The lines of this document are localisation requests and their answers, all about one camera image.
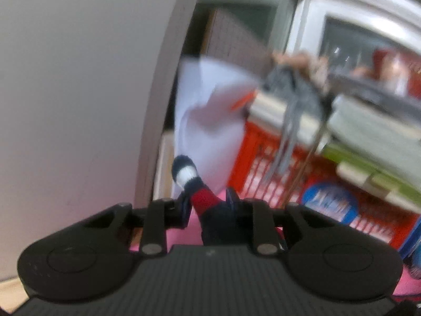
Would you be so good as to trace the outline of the red plastic crate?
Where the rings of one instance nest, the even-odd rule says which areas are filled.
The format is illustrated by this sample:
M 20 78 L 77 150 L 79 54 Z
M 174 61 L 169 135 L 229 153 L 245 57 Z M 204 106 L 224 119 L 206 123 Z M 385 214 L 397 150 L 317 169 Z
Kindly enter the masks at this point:
M 228 185 L 241 198 L 257 198 L 272 208 L 297 202 L 380 239 L 406 258 L 420 242 L 420 214 L 387 203 L 340 178 L 336 165 L 316 156 L 306 162 L 307 151 L 297 147 L 289 169 L 268 173 L 280 139 L 247 122 Z

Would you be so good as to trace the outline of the red basket upper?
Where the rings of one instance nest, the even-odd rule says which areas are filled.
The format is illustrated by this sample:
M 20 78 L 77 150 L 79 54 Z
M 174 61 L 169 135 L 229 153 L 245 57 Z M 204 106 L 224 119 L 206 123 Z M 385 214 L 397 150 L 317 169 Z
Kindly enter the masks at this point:
M 420 100 L 420 55 L 379 48 L 373 52 L 373 67 L 376 79 L 388 91 Z

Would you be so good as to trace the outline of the white paper bag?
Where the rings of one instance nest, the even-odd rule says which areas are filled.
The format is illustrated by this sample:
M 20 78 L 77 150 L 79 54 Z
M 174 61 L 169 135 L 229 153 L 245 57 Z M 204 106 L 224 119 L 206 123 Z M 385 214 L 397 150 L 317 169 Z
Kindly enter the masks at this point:
M 219 194 L 244 137 L 243 110 L 232 107 L 262 84 L 257 75 L 208 56 L 184 56 L 178 67 L 174 155 L 186 155 Z

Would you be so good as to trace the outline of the white and navy jacket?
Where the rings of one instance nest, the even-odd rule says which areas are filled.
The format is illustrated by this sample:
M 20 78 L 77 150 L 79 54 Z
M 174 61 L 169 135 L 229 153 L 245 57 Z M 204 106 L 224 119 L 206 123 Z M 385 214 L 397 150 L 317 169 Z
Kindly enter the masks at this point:
M 245 245 L 240 243 L 235 235 L 232 207 L 203 182 L 196 166 L 188 156 L 176 156 L 171 173 L 174 183 L 181 187 L 198 216 L 202 242 L 205 246 Z M 281 250 L 281 237 L 278 229 L 277 231 Z

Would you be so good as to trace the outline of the stack of papers and books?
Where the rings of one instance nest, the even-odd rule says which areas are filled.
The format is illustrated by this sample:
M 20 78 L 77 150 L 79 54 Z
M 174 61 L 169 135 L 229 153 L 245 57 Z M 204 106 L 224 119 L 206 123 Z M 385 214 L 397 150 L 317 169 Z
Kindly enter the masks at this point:
M 333 161 L 338 175 L 366 192 L 420 211 L 420 102 L 407 78 L 370 80 L 357 68 L 329 72 L 328 60 L 276 53 L 248 97 L 248 122 L 280 143 L 263 180 L 286 172 L 295 149 Z

